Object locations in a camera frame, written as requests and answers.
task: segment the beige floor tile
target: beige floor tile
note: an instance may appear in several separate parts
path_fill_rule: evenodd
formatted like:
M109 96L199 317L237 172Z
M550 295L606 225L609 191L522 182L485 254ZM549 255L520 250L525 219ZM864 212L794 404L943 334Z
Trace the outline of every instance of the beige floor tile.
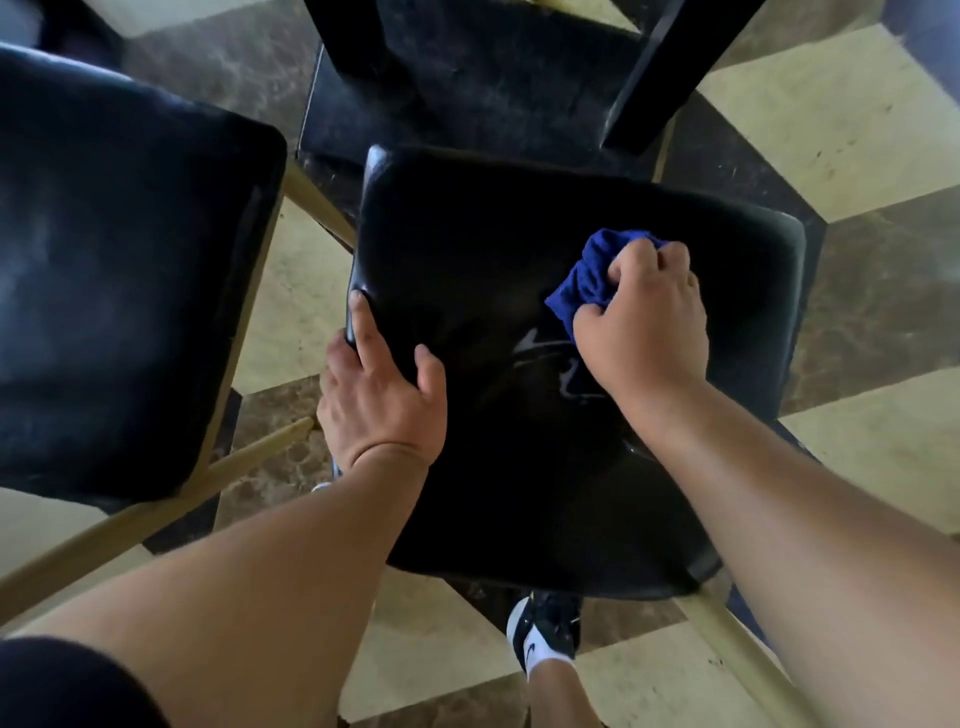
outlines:
M353 722L517 671L503 635L445 582L387 569L340 715Z
M831 470L944 531L960 531L960 367L783 418Z
M624 15L611 0L527 0L527 2L636 33L636 27L630 18Z
M26 564L105 518L102 511L88 505L30 496L0 488L0 575ZM0 635L44 612L49 612L71 596L81 594L112 576L146 564L152 558L146 548L135 546L26 614L8 624L0 625Z
M248 395L318 374L344 325L353 258L303 210L284 201L233 388Z
M772 725L686 622L583 655L577 670L600 719L615 728Z
M960 108L881 25L700 90L828 222L960 184Z

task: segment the wrist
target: wrist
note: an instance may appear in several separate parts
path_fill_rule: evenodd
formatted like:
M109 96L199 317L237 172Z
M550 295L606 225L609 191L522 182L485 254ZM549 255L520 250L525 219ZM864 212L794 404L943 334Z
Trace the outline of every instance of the wrist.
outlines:
M698 402L708 397L710 384L698 377L663 379L613 396L630 427L651 449L684 420L695 417Z
M430 470L429 463L409 445L399 443L382 443L367 448L353 461L351 471L356 469L387 469L397 475L420 476L420 484L426 480Z

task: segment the blue microfiber towel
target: blue microfiber towel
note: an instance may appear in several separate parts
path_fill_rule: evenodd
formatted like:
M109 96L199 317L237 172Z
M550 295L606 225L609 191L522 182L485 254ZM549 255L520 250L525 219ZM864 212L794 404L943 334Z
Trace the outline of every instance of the blue microfiber towel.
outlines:
M573 266L570 275L547 297L546 304L564 324L566 334L571 340L573 315L580 306L584 303L599 303L603 308L610 305L616 288L607 279L607 269L617 254L627 247L627 243L641 237L653 241L657 248L666 245L664 240L654 237L648 231L603 229L595 232L587 241L583 257Z

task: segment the black chair seat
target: black chair seat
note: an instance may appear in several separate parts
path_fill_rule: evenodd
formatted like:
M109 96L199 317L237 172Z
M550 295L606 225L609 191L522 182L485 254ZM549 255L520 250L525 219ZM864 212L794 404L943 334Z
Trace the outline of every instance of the black chair seat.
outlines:
M543 304L600 228L689 245L709 380L775 420L798 323L797 220L625 179L374 148L351 288L367 291L404 374L423 342L449 392L446 446L392 565L635 599L688 594L719 568Z
M214 410L286 144L10 46L0 98L0 486L170 496Z

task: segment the chair leg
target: chair leg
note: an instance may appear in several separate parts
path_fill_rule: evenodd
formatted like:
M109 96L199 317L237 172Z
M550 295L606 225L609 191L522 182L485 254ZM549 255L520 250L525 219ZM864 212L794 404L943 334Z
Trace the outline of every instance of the chair leg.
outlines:
M287 173L283 177L283 195L348 248L356 248L357 233L353 225L293 160L287 162Z
M267 458L305 439L313 426L311 418L287 425L195 475L196 482L189 483L190 488L184 486L181 495L132 505L0 578L0 626L186 515Z
M812 706L736 618L701 589L675 599L747 693L781 728L812 728L823 723Z

